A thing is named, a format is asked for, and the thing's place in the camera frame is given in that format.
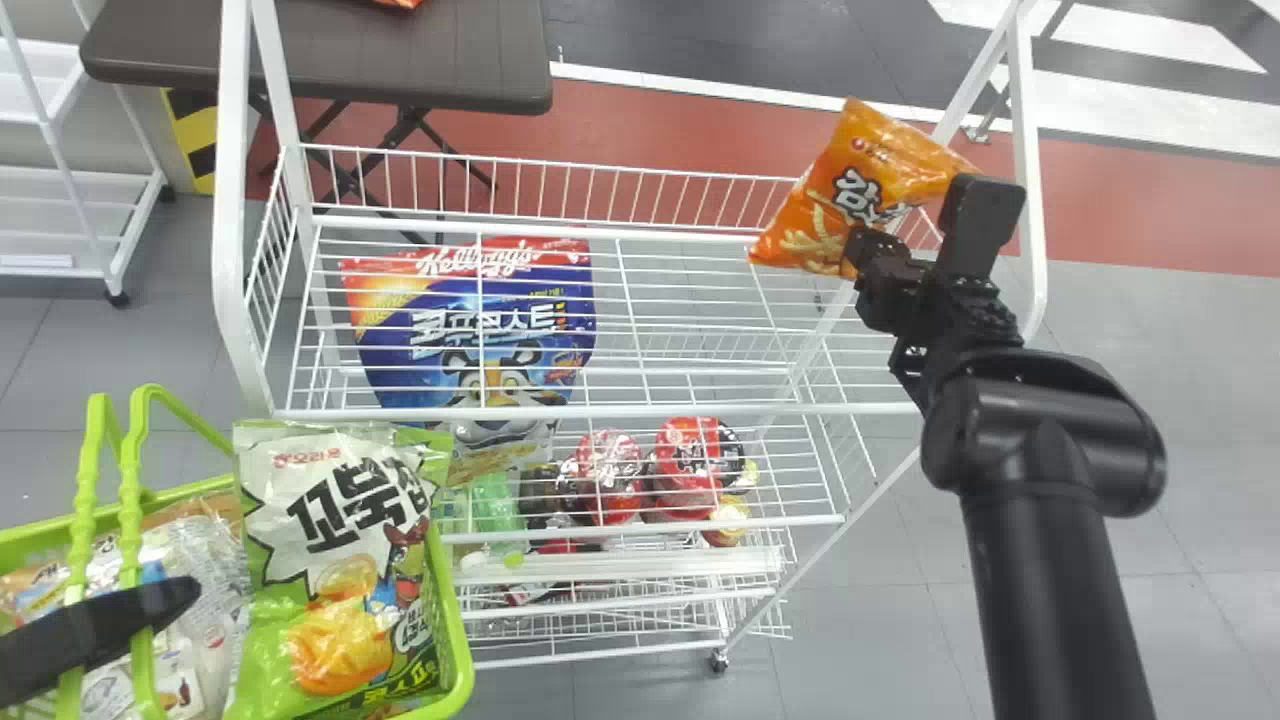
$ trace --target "green basket handle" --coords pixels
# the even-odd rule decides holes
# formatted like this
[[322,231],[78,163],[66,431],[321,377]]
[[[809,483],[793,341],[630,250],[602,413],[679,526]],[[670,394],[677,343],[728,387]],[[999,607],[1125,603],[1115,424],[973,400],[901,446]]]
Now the green basket handle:
[[[123,565],[120,566],[119,589],[137,587],[142,579],[142,566],[138,564],[138,552],[142,550],[142,505],[154,500],[155,493],[142,487],[138,474],[142,446],[151,430],[151,407],[156,404],[166,407],[196,434],[204,437],[225,455],[234,455],[230,441],[159,384],[141,386],[129,395],[128,434],[120,432],[120,423],[111,406],[110,396],[104,392],[91,395],[84,416],[84,441],[81,445],[79,466],[76,471],[76,500],[73,501],[76,510],[69,525],[72,546],[67,552],[67,564],[70,569],[64,594],[67,605],[84,598],[88,561],[92,557],[93,534],[97,529],[97,524],[93,521],[93,510],[97,506],[97,480],[101,475],[100,461],[104,445],[111,450],[120,469],[120,509],[116,518],[120,527],[119,543]],[[155,692],[155,659],[151,653],[154,635],[151,628],[146,628],[134,634],[129,642],[133,703],[142,720],[166,720]],[[83,667],[68,670],[58,679],[58,694],[54,701],[56,720],[79,719],[83,679]]]
[[[102,445],[111,450],[113,459],[120,461],[122,433],[120,421],[111,406],[111,396],[97,392],[88,397],[84,410],[84,439],[81,442],[79,464],[76,469],[76,507],[68,532],[72,547],[67,551],[67,565],[70,569],[64,605],[74,605],[84,600],[84,583],[88,561],[93,555],[93,509],[97,506],[97,480],[101,475]],[[68,670],[58,678],[58,694],[54,700],[54,716],[58,720],[79,717],[81,683],[84,669]]]
[[[196,415],[164,387],[148,383],[129,395],[129,434],[122,442],[120,452],[120,553],[124,564],[120,566],[120,589],[138,585],[142,579],[142,566],[138,552],[142,550],[142,503],[154,495],[142,487],[138,473],[142,464],[142,445],[151,432],[151,407],[163,405],[196,434],[210,445],[233,456],[232,443],[204,418]],[[133,707],[142,720],[165,720],[166,715],[155,691],[155,659],[151,644],[155,633],[151,628],[140,630],[129,642],[129,667],[133,674]]]

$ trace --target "red floor stripe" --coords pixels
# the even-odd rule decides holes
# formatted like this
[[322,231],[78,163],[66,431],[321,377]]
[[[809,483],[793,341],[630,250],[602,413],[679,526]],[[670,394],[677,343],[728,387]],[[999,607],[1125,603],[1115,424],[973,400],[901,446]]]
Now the red floor stripe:
[[[300,101],[306,124],[324,104]],[[353,105],[323,142],[372,145],[394,119],[388,106]],[[556,81],[552,111],[538,118],[439,111],[430,122],[466,152],[652,168],[799,174],[831,132],[833,115],[804,110]],[[250,151],[250,195],[275,154],[269,128]],[[1009,136],[989,146],[959,141],[988,174],[1011,177]],[[434,150],[419,135],[406,149]],[[1041,141],[1051,258],[1280,277],[1280,167],[1088,142]],[[316,170],[314,182],[328,182]]]

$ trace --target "kellogg's logo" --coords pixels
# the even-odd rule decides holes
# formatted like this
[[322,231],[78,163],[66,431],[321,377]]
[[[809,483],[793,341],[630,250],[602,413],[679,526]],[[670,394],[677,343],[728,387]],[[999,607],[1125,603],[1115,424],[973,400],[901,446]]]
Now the kellogg's logo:
[[420,275],[458,275],[475,274],[485,278],[509,278],[517,270],[529,269],[543,252],[529,247],[521,240],[516,247],[481,249],[474,245],[465,247],[442,247],[428,252],[415,264]]

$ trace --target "green snack bag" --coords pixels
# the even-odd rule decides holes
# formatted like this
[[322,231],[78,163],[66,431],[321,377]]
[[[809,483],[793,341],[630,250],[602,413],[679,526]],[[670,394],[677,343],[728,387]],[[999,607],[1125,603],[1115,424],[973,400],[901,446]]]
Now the green snack bag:
[[361,717],[439,684],[426,527],[448,433],[236,427],[253,597],[227,720]]

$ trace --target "tiled floor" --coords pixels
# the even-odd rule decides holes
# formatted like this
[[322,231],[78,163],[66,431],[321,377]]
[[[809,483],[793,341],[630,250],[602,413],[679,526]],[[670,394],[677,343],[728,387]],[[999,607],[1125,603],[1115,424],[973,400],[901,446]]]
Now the tiled floor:
[[[91,284],[0,282],[0,525],[65,511],[92,391],[122,406],[156,380],[219,425],[242,411],[210,307],[207,238],[207,200],[161,208],[125,311]],[[1102,360],[1169,445],[1161,505],[1110,525],[1160,716],[1280,715],[1280,334],[1268,323],[1280,281],[1055,261],[1050,287],[1039,345]],[[173,428],[152,433],[146,483],[227,469]],[[882,473],[916,429],[867,424]],[[818,538],[797,534],[801,547]],[[988,717],[968,562],[956,502],[913,469],[790,596],[795,639],[749,639],[721,679],[700,653],[485,673],[463,716]]]
[[[568,63],[927,108],[946,102],[984,37],[978,26],[989,13],[969,10],[1001,4],[684,0],[654,13],[634,3],[543,3],[552,55],[563,50]],[[1262,4],[1276,9],[1275,0]],[[1073,73],[1075,90],[1124,82],[1202,94],[1188,101],[1210,114],[1221,104],[1203,99],[1220,95],[1260,104],[1254,120],[1275,117],[1276,106],[1266,104],[1280,88],[1280,45],[1271,42],[1280,23],[1245,0],[1061,5],[1085,8],[1074,10],[1076,19],[1096,12],[1089,6],[1174,18],[1196,26],[1181,28],[1188,38],[1212,40],[1212,28],[1271,70],[1251,70],[1236,55],[1190,56],[1188,42],[1082,49],[1066,23],[1037,41],[1037,60],[1044,73]],[[800,51],[792,36],[812,42]],[[978,110],[993,97],[988,90]],[[477,152],[777,174],[800,172],[832,122],[818,110],[748,105],[557,81],[556,106],[543,118],[431,117],[456,145]],[[1166,110],[1175,108],[1128,114],[1084,105],[1046,106],[1041,115],[1088,120],[1059,129],[1158,142],[1152,117],[1171,117]],[[303,120],[307,111],[303,105]],[[389,111],[355,108],[321,140],[376,141],[371,128],[385,126]],[[1142,132],[1117,129],[1126,124]],[[1275,147],[1280,126],[1263,129],[1216,128],[1187,143],[1230,151],[1234,145],[1220,142],[1226,137]],[[1256,156],[1112,145],[1042,140],[1050,255],[1059,260],[1050,265],[1048,314],[1036,346],[1102,361],[1164,433],[1165,498],[1142,518],[1108,525],[1160,717],[1280,717],[1280,174]],[[257,167],[271,155],[270,142],[260,138],[253,152]],[[1007,137],[965,152],[992,174],[1009,172]],[[8,460],[0,527],[68,509],[90,392],[109,391],[123,407],[129,389],[154,380],[221,428],[243,414],[210,306],[209,211],[209,201],[196,197],[156,211],[127,281],[134,297],[127,311],[110,309],[95,283],[0,278],[0,456]],[[1075,261],[1083,259],[1092,263]],[[997,270],[1010,305],[1023,307],[1027,288],[1006,265]],[[919,427],[905,416],[864,425],[882,475],[914,446]],[[146,484],[163,488],[227,469],[175,428],[156,423]],[[114,493],[111,475],[101,496]],[[823,537],[812,529],[795,536],[801,552]],[[701,653],[488,671],[462,716],[991,716],[957,505],[918,468],[801,580],[786,612],[795,638],[749,638],[723,678],[709,675]]]

